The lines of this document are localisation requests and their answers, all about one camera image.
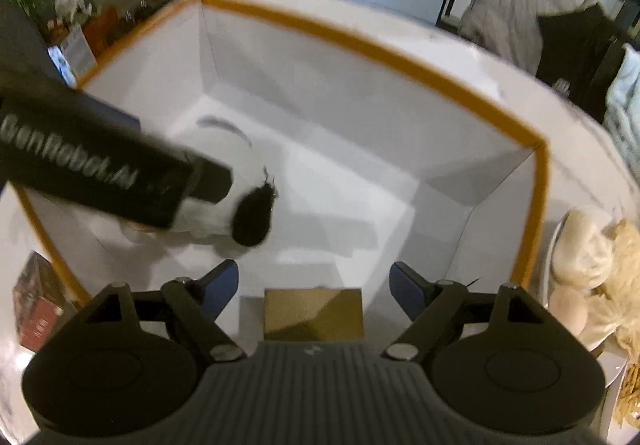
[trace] black cloth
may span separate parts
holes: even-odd
[[[539,15],[543,47],[536,77],[598,123],[604,121],[607,89],[632,39],[606,17],[599,4],[562,15]]]

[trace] open box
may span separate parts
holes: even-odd
[[[262,338],[265,288],[316,286],[361,288],[366,339],[380,348],[408,325],[386,281],[394,261],[430,281],[478,279],[472,291],[527,285],[545,141],[476,92],[336,24],[345,6],[363,20],[392,17],[335,0],[179,0],[103,57],[85,91],[169,139],[206,115],[237,125],[279,197],[270,235],[247,251],[188,234],[134,244],[117,219],[20,189],[78,300],[112,281],[142,290],[200,277],[233,257],[239,295],[218,323],[245,349]]]

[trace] cardboard box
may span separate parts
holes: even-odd
[[[65,296],[51,264],[33,252],[14,287],[15,324],[20,344],[38,351],[65,312]]]
[[[264,339],[340,342],[364,338],[359,289],[268,289]]]

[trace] egg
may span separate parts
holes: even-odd
[[[558,286],[549,297],[549,312],[574,336],[587,325],[587,301],[577,289]]]

